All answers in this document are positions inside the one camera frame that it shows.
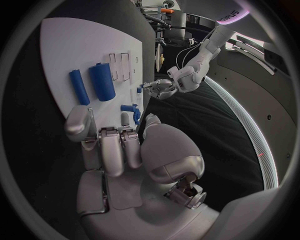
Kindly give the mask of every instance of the black cloth backdrop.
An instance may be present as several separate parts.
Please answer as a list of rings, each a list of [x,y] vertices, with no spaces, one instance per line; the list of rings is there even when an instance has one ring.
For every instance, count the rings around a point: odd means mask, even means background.
[[[188,93],[177,92],[159,100],[151,97],[143,118],[157,115],[161,122],[180,129],[199,147],[205,171],[196,183],[207,192],[204,201],[221,211],[232,200],[264,190],[258,157],[236,115],[206,83]],[[143,142],[145,120],[138,131]]]

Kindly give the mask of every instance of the purple light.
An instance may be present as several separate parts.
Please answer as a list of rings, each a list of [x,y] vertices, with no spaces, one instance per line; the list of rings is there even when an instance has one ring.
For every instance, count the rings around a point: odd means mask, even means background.
[[[242,14],[241,16],[237,17],[237,18],[234,18],[233,20],[230,20],[230,21],[226,21],[226,22],[223,22],[223,21],[216,21],[217,23],[221,24],[221,25],[226,25],[226,24],[232,24],[244,17],[246,17],[247,15],[249,14],[249,11],[246,11],[244,14]]]

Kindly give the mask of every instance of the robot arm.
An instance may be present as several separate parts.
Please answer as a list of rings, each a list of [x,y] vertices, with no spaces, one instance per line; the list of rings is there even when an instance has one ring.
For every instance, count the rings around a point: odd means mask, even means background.
[[[220,53],[220,47],[223,46],[235,32],[219,25],[215,28],[210,38],[201,43],[199,53],[192,58],[182,69],[176,66],[170,68],[167,73],[174,79],[169,81],[169,86],[160,86],[161,83],[168,81],[159,79],[143,85],[144,89],[158,89],[157,98],[165,99],[176,93],[187,93],[196,90],[202,79],[206,76],[210,68],[210,61]]]

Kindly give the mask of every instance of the white board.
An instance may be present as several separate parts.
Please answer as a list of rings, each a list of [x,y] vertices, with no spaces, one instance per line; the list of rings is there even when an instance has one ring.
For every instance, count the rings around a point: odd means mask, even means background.
[[[137,104],[144,111],[143,93],[137,87],[143,83],[142,42],[112,27],[93,21],[57,17],[46,18],[40,29],[40,54],[44,74],[50,91],[65,118],[79,105],[69,72],[80,70],[81,77],[93,109],[96,125],[121,126],[121,105]],[[99,101],[89,75],[89,68],[97,63],[109,63],[115,54],[116,64],[111,71],[117,72],[113,81],[115,97]],[[129,62],[121,62],[121,54],[129,54]],[[123,67],[129,68],[123,74]],[[128,112],[130,126],[134,127],[133,112]]]

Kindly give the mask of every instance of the blue plastic part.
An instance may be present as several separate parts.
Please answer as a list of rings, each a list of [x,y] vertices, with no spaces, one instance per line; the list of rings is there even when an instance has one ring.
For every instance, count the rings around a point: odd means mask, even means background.
[[[116,96],[109,63],[97,63],[89,68],[89,75],[98,99],[106,102]]]
[[[133,121],[136,125],[139,125],[139,119],[141,118],[141,112],[137,108],[137,104],[132,104],[130,105],[121,105],[121,111],[126,111],[126,112],[133,112]]]
[[[89,105],[90,99],[87,94],[80,71],[73,70],[73,71],[69,72],[69,76],[71,78],[71,82],[72,82],[73,88],[75,90],[75,93],[77,95],[77,98],[79,100],[79,103],[81,105]]]

